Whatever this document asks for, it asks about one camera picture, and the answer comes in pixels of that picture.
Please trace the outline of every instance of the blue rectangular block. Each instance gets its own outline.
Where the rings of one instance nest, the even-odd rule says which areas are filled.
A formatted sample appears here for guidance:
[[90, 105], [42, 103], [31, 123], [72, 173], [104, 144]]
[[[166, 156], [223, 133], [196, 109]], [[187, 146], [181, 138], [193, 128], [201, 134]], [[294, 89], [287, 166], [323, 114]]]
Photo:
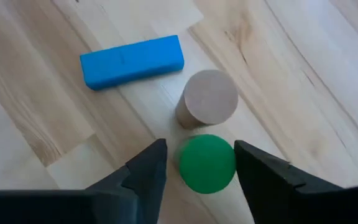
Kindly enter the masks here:
[[179, 71], [185, 64], [177, 35], [83, 54], [80, 59], [84, 81], [92, 90]]

